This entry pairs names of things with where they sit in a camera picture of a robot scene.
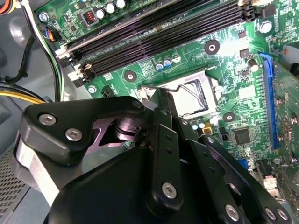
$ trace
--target silver rivet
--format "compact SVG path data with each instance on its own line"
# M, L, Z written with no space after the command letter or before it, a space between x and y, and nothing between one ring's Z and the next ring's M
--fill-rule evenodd
M40 21L42 22L49 22L50 21L50 17L48 15L48 13L46 12L41 12L39 15L38 15L38 18Z
M75 128L70 128L65 132L65 136L70 141L80 141L83 136L82 133Z
M168 115L167 111L164 110L164 109L161 110L161 113L164 114L164 115Z
M212 144L214 143L214 139L212 139L211 137L207 137L207 140Z
M38 118L39 122L41 122L43 125L53 125L57 122L56 118L51 114L42 114Z
M184 119L182 119L182 123L183 123L183 125L188 125L188 121L186 121Z
M230 204L227 204L225 206L225 211L232 220L234 220L235 222L239 221L239 219L240 219L239 214L233 206L231 206Z
M141 108L141 104L138 101L133 101L132 104L134 107Z
M281 209L277 209L278 214L282 217L283 220L288 221L288 216Z
M162 191L165 194L165 196L170 199L174 199L177 196L177 190L171 183L165 182L162 185Z
M274 213L270 209L265 208L265 211L266 211L267 215L270 217L270 219L276 220L276 216L274 215Z

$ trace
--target wire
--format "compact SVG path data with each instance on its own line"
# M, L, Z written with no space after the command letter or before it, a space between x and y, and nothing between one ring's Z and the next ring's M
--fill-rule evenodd
M34 92L24 88L24 87L21 87L21 86L15 85L15 84L0 82L0 89L6 89L6 88L10 88L13 91L17 91L17 92L23 93L25 95L32 96L32 97L35 97L39 100L45 101L39 95L37 95L36 93L34 93Z
M34 37L31 35L28 42L27 42L27 44L26 44L25 50L24 50L24 54L23 54L23 58L22 58L22 62L21 62L21 67L19 69L19 73L14 78L10 78L9 76L6 76L5 81L7 83L16 83L16 82L20 81L22 78L25 78L25 77L28 76L26 71L27 71L27 68L28 68L29 55L30 55L33 43L34 43Z
M33 37L35 38L36 42L40 45L42 50L47 56L47 59L50 63L51 69L53 71L54 76L54 93L55 93L55 101L61 101L63 99L63 92L64 92L64 80L63 75L60 69L60 66L51 51L49 45L44 41L42 38L37 25L35 24L34 17L31 11L31 8L28 4L22 5L22 10L25 15L26 22L29 26L29 30Z
M18 99L23 99L26 100L28 102L31 102L33 104L43 104L45 103L44 101L41 101L39 99L36 99L34 97L30 97L21 93L17 93L17 92L7 92L7 91L0 91L0 96L6 96L6 97L14 97L14 98L18 98Z

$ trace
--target screw hole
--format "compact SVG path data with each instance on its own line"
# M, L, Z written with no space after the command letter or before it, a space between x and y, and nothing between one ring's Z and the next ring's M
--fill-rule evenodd
M170 148L166 148L166 152L169 154L169 155L172 155L172 150Z

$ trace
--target black ram slot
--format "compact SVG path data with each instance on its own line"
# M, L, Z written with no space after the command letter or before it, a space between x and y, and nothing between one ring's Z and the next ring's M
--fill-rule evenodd
M97 64L99 64L99 63L100 63L99 66L101 64L105 64L107 62L111 63L114 60L117 60L118 58L120 58L122 56L128 56L131 53L135 53L136 52L136 49L134 48L135 46L140 46L143 49L145 49L148 46L155 45L159 42L164 42L170 37L175 37L177 35L180 36L182 33L185 33L189 30L193 30L195 25L203 28L205 24L212 24L215 20L220 21L221 18L225 19L233 13L237 13L240 16L240 9L235 6L226 6L225 8L223 8L223 7L218 8L216 10L201 14L200 16L197 16L197 17L190 19L186 22L178 24L177 26L175 26L173 28L170 28L170 29L167 29L164 31L160 31L160 32L158 32L154 35L151 35L149 37L146 37L136 43L133 43L128 46L117 49L114 52L109 52L109 54L107 56L105 55L102 57L98 57L96 59L96 61L98 63L93 63L93 62L89 62L89 63L93 65L93 68L94 68L94 66L97 66Z
M87 40L89 39L92 39L96 36L99 35L99 33L103 33L103 31L107 31L107 30L110 30L114 27L116 27L116 25L120 24L120 23L125 23L126 21L136 17L136 15L140 15L140 14L143 14L147 11L150 11L152 10L154 7L159 7L161 4L166 4L168 2L170 2L171 0L159 0L159 1L155 1L155 2L152 2L152 3L149 3L133 12L130 12L128 13L128 15L125 15L125 16L121 16L120 18L114 20L114 21L111 21L99 28L96 28L95 30L93 30L92 32L70 42L67 44L67 47L68 48L73 48L73 47L76 47L78 46L79 44L82 44L84 42L86 42Z
M197 7L203 7L204 5L208 5L217 1L218 0L185 0L183 2L176 3L173 6L158 10L154 15L145 17L144 19L131 24L129 27L115 31L112 34L104 36L103 38L88 44L87 46L83 46L78 51L83 56L86 56L87 54L94 53L103 48L103 45L104 47L107 47L111 44L122 41L125 38L132 38L139 33L150 30L151 28L168 21L169 19L183 15L190 10L196 9Z
M235 25L242 22L242 19L240 19L239 16L232 18L230 20L221 20L221 22L215 23L215 24L209 24L206 29L202 29L202 27L199 27L196 29L196 32L191 32L188 34L182 34L181 37L178 38L172 38L168 40L168 44L161 43L158 46L152 46L151 48L147 50L142 50L137 52L136 54L132 54L128 57L124 57L121 59L118 59L117 61L114 61L113 63L109 63L103 67L93 68L91 72L95 74L95 76L103 75L107 72L111 72L113 70L122 68L126 65L136 63L138 61L144 60L146 58L149 58L151 56L154 56L156 54L162 53L168 49L171 49L173 47L179 46L181 44L190 42L194 39L197 39L201 36L205 36L209 33L216 32L220 29Z

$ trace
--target motherboard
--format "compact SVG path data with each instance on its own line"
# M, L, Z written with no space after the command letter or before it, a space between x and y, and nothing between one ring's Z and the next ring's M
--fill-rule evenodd
M298 10L293 0L51 0L36 15L77 87L140 101L167 89L198 136L217 137L299 215Z

